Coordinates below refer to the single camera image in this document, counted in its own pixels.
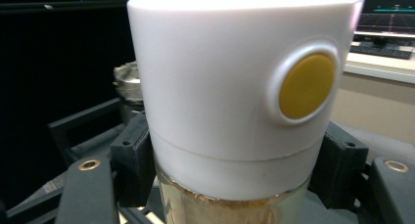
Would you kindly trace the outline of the glass jar with silver lid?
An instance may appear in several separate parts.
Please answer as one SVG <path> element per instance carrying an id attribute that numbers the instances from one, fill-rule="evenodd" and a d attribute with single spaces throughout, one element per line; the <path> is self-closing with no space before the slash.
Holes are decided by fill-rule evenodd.
<path id="1" fill-rule="evenodd" d="M 141 80 L 136 62 L 114 68 L 116 93 L 120 99 L 122 121 L 127 124 L 136 113 L 144 109 Z"/>

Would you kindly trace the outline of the white-edged office desk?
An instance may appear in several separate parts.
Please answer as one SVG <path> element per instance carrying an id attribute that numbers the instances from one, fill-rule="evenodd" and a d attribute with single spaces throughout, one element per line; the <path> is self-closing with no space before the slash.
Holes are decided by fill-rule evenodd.
<path id="1" fill-rule="evenodd" d="M 352 46 L 410 52 L 408 60 L 349 53 L 345 72 L 415 84 L 415 35 L 356 31 Z"/>

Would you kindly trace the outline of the black keyboard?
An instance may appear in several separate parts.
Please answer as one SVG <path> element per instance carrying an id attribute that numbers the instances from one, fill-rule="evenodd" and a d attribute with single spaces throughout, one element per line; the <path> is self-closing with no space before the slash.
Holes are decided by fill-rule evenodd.
<path id="1" fill-rule="evenodd" d="M 402 50 L 394 45 L 379 45 L 371 42 L 360 42 L 358 45 L 351 45 L 350 52 L 362 55 L 378 56 L 385 58 L 410 60 L 412 51 Z"/>

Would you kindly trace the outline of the computer monitor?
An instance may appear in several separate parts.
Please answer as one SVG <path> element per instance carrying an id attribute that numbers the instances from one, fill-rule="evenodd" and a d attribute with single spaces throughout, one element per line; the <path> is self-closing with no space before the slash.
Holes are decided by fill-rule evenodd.
<path id="1" fill-rule="evenodd" d="M 415 35 L 415 0 L 365 0 L 357 30 Z"/>

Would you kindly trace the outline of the black metal shelf rack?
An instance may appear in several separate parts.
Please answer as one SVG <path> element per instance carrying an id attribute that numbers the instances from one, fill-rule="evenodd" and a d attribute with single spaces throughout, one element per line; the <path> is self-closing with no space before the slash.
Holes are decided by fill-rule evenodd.
<path id="1" fill-rule="evenodd" d="M 120 99 L 112 99 L 48 124 L 66 166 L 109 152 L 108 146 L 124 128 L 119 107 Z"/>

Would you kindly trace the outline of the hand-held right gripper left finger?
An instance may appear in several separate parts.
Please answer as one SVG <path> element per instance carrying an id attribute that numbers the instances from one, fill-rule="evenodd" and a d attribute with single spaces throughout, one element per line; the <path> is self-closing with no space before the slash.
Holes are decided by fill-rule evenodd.
<path id="1" fill-rule="evenodd" d="M 111 161 L 118 172 L 118 203 L 122 207 L 144 206 L 156 177 L 149 125 L 137 113 L 111 143 Z"/>

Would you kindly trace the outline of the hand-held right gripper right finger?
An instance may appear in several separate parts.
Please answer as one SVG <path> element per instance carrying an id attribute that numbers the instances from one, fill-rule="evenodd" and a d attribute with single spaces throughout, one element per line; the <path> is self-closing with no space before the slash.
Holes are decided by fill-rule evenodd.
<path id="1" fill-rule="evenodd" d="M 326 208 L 351 209 L 354 177 L 364 168 L 368 148 L 338 124 L 330 122 L 312 171 L 309 188 Z"/>

